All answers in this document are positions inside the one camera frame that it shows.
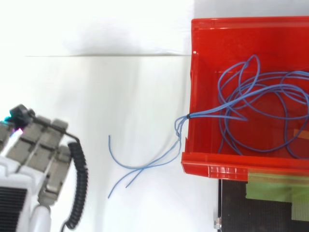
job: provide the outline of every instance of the white wall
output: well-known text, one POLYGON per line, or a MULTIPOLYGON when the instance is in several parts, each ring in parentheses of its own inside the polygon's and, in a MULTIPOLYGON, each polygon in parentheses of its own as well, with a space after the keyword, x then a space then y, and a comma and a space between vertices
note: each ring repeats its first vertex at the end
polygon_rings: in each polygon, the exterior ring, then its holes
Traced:
POLYGON ((0 54, 28 56, 189 55, 192 18, 309 14, 307 0, 16 0, 1 4, 0 54))

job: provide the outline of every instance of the coiled cable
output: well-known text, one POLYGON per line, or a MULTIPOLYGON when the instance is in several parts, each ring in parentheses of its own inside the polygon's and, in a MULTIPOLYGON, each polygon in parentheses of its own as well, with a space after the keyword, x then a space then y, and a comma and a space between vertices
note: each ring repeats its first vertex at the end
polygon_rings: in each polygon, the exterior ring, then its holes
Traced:
POLYGON ((76 168, 76 191, 75 199, 72 207, 72 211, 69 219, 63 224, 61 231, 64 231, 64 226, 66 225, 70 230, 75 229, 79 223, 83 210, 84 204, 87 196, 88 188, 88 169, 85 160, 85 156, 82 150, 82 146, 79 142, 68 144, 71 156, 74 160, 74 165, 76 168))
POLYGON ((300 159, 299 156, 293 153, 293 151, 290 149, 289 144, 299 136, 299 134, 302 132, 302 130, 305 128, 308 120, 309 120, 309 94, 306 93, 302 88, 292 85, 292 84, 285 84, 285 79, 299 79, 299 80, 309 80, 309 72, 304 71, 293 71, 293 72, 267 72, 267 73, 260 73, 261 65, 260 60, 257 55, 252 55, 247 61, 239 62, 230 68, 228 68, 226 71, 222 73, 218 80, 218 100, 221 105, 214 107, 212 109, 204 110, 201 112, 196 113, 190 113, 186 116, 182 116, 175 120, 174 122, 174 128, 176 132, 176 136, 178 139, 173 144, 173 146, 164 153, 161 157, 157 158, 156 160, 150 162, 149 164, 143 166, 143 167, 129 167, 126 165, 121 164, 113 155, 112 149, 111 149, 111 137, 109 136, 109 150, 110 154, 113 158, 113 160, 120 166, 132 170, 131 172, 127 173, 125 176, 123 176, 112 188, 108 198, 110 198, 112 192, 114 191, 115 187, 119 184, 120 181, 122 181, 124 178, 126 178, 128 175, 135 173, 139 171, 135 177, 129 182, 129 184, 126 186, 126 188, 137 178, 137 176, 144 171, 145 169, 162 166, 165 164, 168 164, 175 160, 181 151, 182 146, 182 128, 183 124, 187 119, 192 118, 200 118, 200 117, 216 117, 219 118, 219 127, 220 132, 222 135, 222 142, 219 147, 218 153, 221 152, 221 149, 223 147, 224 143, 227 143, 235 152, 239 155, 243 155, 239 146, 243 147, 248 150, 253 150, 256 152, 272 152, 278 149, 281 149, 285 147, 290 155, 296 159, 300 159), (246 79, 245 81, 242 81, 243 72, 248 68, 249 64, 254 61, 256 62, 256 74, 246 79), (231 77, 229 77, 225 82, 223 81, 226 79, 226 76, 228 73, 235 73, 231 77), (222 91, 224 87, 233 79, 238 78, 238 86, 236 89, 232 91, 231 94, 229 94, 226 98, 223 97, 222 91), (271 84, 266 85, 264 81, 268 80, 280 80, 278 84, 271 84), (262 112, 255 107, 252 106, 252 103, 259 100, 262 96, 268 93, 275 94, 283 107, 284 110, 284 116, 276 116, 276 115, 270 115, 268 113, 262 112), (285 95, 289 99, 295 101, 295 103, 299 103, 302 105, 305 105, 307 108, 307 112, 303 116, 298 117, 289 117, 287 107, 285 104, 285 101, 282 97, 282 95, 285 95), (250 107, 257 113, 260 113, 262 115, 265 115, 267 117, 276 118, 278 120, 284 120, 284 129, 283 129, 283 135, 284 135, 284 143, 280 146, 271 148, 271 149, 257 149, 254 147, 249 147, 245 145, 244 143, 238 141, 232 134, 232 132, 229 129, 229 121, 230 119, 234 120, 241 120, 241 121, 248 121, 248 119, 243 116, 238 110, 242 109, 244 107, 250 107), (298 133, 293 136, 293 138, 288 139, 287 138, 287 127, 288 122, 290 120, 299 120, 304 119, 304 123, 298 130, 298 133), (179 145, 178 153, 176 156, 174 156, 170 161, 164 162, 162 164, 155 164, 159 162, 161 159, 163 159, 170 151, 172 151, 177 145, 179 145))

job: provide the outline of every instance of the cable bundle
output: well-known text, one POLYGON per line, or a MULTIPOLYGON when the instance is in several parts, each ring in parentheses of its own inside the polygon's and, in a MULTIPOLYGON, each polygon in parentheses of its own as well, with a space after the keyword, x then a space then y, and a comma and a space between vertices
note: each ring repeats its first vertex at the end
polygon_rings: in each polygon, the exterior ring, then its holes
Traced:
POLYGON ((120 166, 130 169, 132 170, 131 172, 129 172, 128 174, 126 174, 125 176, 123 176, 112 188, 108 198, 111 196, 113 190, 115 189, 115 187, 118 185, 118 183, 120 181, 122 181, 125 177, 127 177, 128 175, 132 174, 132 173, 136 173, 136 175, 134 176, 134 178, 129 182, 129 184, 126 186, 126 188, 136 179, 136 177, 145 169, 149 169, 149 168, 153 168, 153 167, 158 167, 158 166, 162 166, 165 164, 168 164, 170 162, 172 162, 173 160, 175 160, 181 151, 181 147, 182 147, 182 142, 181 142, 181 138, 182 138, 182 128, 183 128, 183 124, 185 123, 185 121, 187 119, 192 119, 192 118, 197 118, 197 117, 216 117, 219 118, 219 126, 220 126, 220 132, 222 135, 222 142, 219 148, 218 153, 221 152, 221 149, 223 147, 224 142, 227 143, 235 152, 237 152, 239 155, 243 155, 242 152, 239 149, 239 146, 252 150, 252 151, 256 151, 256 152, 272 152, 275 150, 278 150, 280 148, 286 147, 286 149, 288 150, 288 152, 291 154, 291 156, 293 156, 294 158, 300 159, 299 156, 297 156, 296 154, 294 154, 292 152, 292 150, 289 148, 289 144, 298 137, 298 135, 302 132, 302 130, 304 129, 304 127, 306 126, 308 119, 309 119, 309 94, 306 93, 302 88, 296 86, 296 85, 291 85, 291 84, 285 84, 284 80, 285 79, 302 79, 302 80, 309 80, 309 72, 304 72, 304 71, 293 71, 293 72, 267 72, 267 73, 260 73, 261 67, 260 67, 260 60, 258 58, 258 56, 256 55, 252 55, 247 61, 244 62, 239 62, 233 66, 231 66, 230 68, 228 68, 224 73, 222 73, 222 75, 220 76, 219 80, 218 80, 218 99, 220 102, 220 106, 217 106, 213 109, 209 109, 209 110, 205 110, 205 111, 201 111, 201 112, 196 112, 196 113, 191 113, 188 114, 186 116, 182 116, 178 119, 175 120, 174 123, 174 128, 176 131, 176 136, 177 136, 177 140, 176 142, 173 144, 173 146, 166 152, 164 153, 161 157, 155 159, 154 161, 150 162, 149 164, 143 166, 143 167, 129 167, 129 166, 125 166, 123 164, 121 164, 113 155, 112 150, 111 150, 111 137, 109 136, 109 150, 110 150, 110 154, 112 156, 112 158, 114 159, 114 161, 119 164, 120 166), (257 68, 256 68, 256 74, 255 76, 245 80, 242 82, 242 76, 243 76, 243 72, 248 68, 249 63, 255 59, 256 60, 256 64, 257 64, 257 68), (231 72, 233 69, 240 69, 239 71, 237 71, 234 75, 232 75, 231 77, 229 77, 225 82, 223 81, 223 79, 226 77, 226 74, 228 72, 231 72), (226 98, 223 97, 222 95, 222 90, 224 89, 224 87, 233 79, 238 78, 238 87, 226 98), (263 84, 262 82, 264 81, 268 81, 268 80, 280 80, 279 84, 273 84, 273 85, 266 85, 263 84), (264 96, 265 94, 268 93, 273 93, 275 94, 283 107, 284 110, 284 117, 281 116, 275 116, 275 115, 270 115, 267 114, 265 112, 262 112, 260 110, 258 110, 257 108, 252 106, 252 103, 254 103, 255 101, 259 100, 262 96, 264 96), (286 97, 288 97, 289 99, 303 104, 306 106, 307 108, 307 113, 303 116, 298 116, 298 117, 289 117, 288 116, 288 110, 285 104, 285 101, 282 97, 282 95, 285 95, 286 97), (248 119, 243 116, 239 110, 243 109, 245 107, 250 107, 252 110, 270 117, 270 118, 275 118, 275 119, 279 119, 279 120, 284 120, 284 143, 281 144, 280 146, 271 148, 271 149, 265 149, 265 150, 261 150, 261 149, 256 149, 254 147, 249 147, 245 144, 243 144, 242 142, 238 141, 233 134, 231 133, 230 129, 229 129, 229 120, 230 119, 234 119, 234 120, 242 120, 242 121, 248 121, 248 119), (302 127, 300 128, 300 130, 298 131, 297 134, 295 134, 295 136, 292 139, 288 139, 287 138, 287 127, 288 127, 288 122, 290 120, 299 120, 299 119, 304 119, 304 124, 302 125, 302 127), (177 155, 174 156, 170 161, 158 164, 158 162, 164 158, 171 150, 173 150, 177 145, 179 145, 178 148, 178 152, 177 155))

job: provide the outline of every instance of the green tape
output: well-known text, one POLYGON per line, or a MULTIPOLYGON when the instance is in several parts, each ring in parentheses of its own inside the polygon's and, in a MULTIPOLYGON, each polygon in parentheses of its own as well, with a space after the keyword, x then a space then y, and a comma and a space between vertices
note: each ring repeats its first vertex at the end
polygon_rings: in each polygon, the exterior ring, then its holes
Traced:
POLYGON ((285 184, 250 182, 247 184, 247 199, 275 202, 292 202, 292 189, 285 184))
POLYGON ((309 221, 309 187, 292 188, 292 220, 309 221))
POLYGON ((291 202, 292 220, 309 221, 309 177, 249 173, 247 199, 291 202))

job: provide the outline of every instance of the black coiled cable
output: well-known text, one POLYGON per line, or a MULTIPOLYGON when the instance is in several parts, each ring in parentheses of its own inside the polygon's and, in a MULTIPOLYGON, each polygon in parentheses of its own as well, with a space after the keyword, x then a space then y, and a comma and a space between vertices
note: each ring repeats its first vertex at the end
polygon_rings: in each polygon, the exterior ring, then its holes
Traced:
POLYGON ((82 146, 79 142, 76 142, 69 143, 68 147, 74 160, 77 172, 77 182, 72 211, 69 219, 62 225, 61 232, 64 231, 65 226, 67 226, 70 230, 73 230, 79 223, 83 213, 88 188, 88 169, 82 146))

